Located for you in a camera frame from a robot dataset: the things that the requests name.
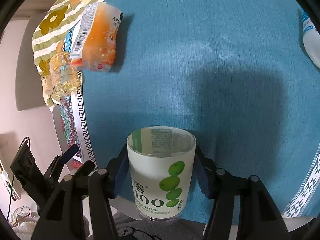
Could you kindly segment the white cup with green fruit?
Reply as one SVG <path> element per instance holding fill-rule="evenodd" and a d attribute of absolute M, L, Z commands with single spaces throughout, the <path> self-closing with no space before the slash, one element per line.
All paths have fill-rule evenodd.
<path fill-rule="evenodd" d="M 159 224 L 179 220 L 188 198 L 196 138 L 183 129 L 152 126 L 132 132 L 126 145 L 140 217 Z"/>

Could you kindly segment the clear yellowish glass cup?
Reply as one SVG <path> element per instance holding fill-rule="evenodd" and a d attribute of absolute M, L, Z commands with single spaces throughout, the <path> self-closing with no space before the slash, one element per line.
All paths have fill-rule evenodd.
<path fill-rule="evenodd" d="M 53 95 L 64 98 L 75 94 L 81 86 L 77 72 L 71 67 L 71 57 L 66 51 L 54 55 L 49 63 Z"/>

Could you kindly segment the grey padded headboard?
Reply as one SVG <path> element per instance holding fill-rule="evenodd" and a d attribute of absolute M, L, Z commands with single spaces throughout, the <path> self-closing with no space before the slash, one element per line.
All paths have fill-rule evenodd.
<path fill-rule="evenodd" d="M 15 80 L 15 101 L 18 111 L 45 105 L 41 76 L 34 63 L 32 48 L 33 33 L 44 16 L 44 13 L 31 16 L 22 38 Z"/>

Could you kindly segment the floral striped quilt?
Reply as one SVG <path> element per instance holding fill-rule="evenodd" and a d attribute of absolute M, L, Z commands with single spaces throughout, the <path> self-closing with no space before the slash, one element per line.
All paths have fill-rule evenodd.
<path fill-rule="evenodd" d="M 57 0 L 35 29 L 32 39 L 34 63 L 42 81 L 49 75 L 49 61 L 62 49 L 67 32 L 80 20 L 84 7 L 89 3 L 106 0 Z"/>

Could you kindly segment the blue patterned cloth mat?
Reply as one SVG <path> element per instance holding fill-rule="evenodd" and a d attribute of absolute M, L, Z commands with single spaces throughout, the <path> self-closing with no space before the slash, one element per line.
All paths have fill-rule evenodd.
<path fill-rule="evenodd" d="M 99 168 L 130 133 L 195 135 L 232 175 L 260 177 L 286 218 L 319 214 L 319 70 L 296 0 L 106 0 L 123 12 L 108 72 L 82 72 L 80 149 Z"/>

